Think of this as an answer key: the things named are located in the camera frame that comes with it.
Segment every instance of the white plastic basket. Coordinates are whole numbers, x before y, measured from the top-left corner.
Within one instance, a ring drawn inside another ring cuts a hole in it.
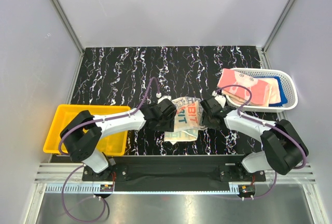
[[[278,76],[281,81],[282,88],[284,90],[285,96],[288,100],[286,104],[283,106],[273,106],[273,107],[262,107],[262,106],[244,106],[244,111],[259,111],[266,113],[280,113],[284,110],[293,109],[298,102],[297,92],[295,89],[295,85],[291,77],[285,72],[279,70],[271,70],[271,69],[260,69],[260,68],[232,68],[237,72],[243,73],[245,75],[249,75],[252,77],[269,77],[269,76]],[[239,104],[236,104],[232,99],[227,95],[226,96],[227,103],[233,107],[239,107]]]

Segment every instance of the yellow plastic container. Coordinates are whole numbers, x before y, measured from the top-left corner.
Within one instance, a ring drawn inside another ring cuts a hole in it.
[[[50,131],[48,132],[43,151],[45,153],[60,154],[58,145],[60,143],[61,131],[84,110],[89,110],[92,115],[108,115],[129,111],[129,106],[91,106],[91,105],[59,105],[54,116]],[[128,131],[119,132],[104,137],[97,144],[97,149],[107,156],[123,156],[125,154]]]

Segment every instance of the white wall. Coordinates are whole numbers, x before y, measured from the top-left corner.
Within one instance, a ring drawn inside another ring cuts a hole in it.
[[[258,45],[287,0],[60,0],[85,47]]]
[[[293,78],[298,106],[287,116],[309,148],[309,161],[332,221],[332,4],[297,0],[268,50],[274,69]]]
[[[49,0],[0,0],[0,223],[21,223],[79,54]]]

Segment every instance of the metal floor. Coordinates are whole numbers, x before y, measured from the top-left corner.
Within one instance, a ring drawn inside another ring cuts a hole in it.
[[[267,190],[258,185],[256,195]],[[77,204],[87,194],[66,194],[67,208]],[[277,185],[266,198],[245,201],[225,200],[217,195],[111,195],[107,198],[109,217],[97,223],[314,223],[302,187]],[[75,207],[71,214],[91,220],[102,210],[95,199]],[[61,205],[60,194],[46,193],[38,217],[38,224],[77,223],[67,217]]]

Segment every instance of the black marble tabletop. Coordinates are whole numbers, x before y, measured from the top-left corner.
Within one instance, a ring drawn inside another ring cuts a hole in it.
[[[72,104],[128,105],[136,107],[150,77],[160,82],[162,95],[209,97],[222,68],[260,68],[254,46],[111,47],[87,48],[76,81]],[[156,102],[152,86],[148,102]],[[252,113],[277,120],[276,114]],[[261,150],[261,143],[236,131],[200,131],[197,141],[172,145],[164,133],[130,133],[126,155],[244,154]]]

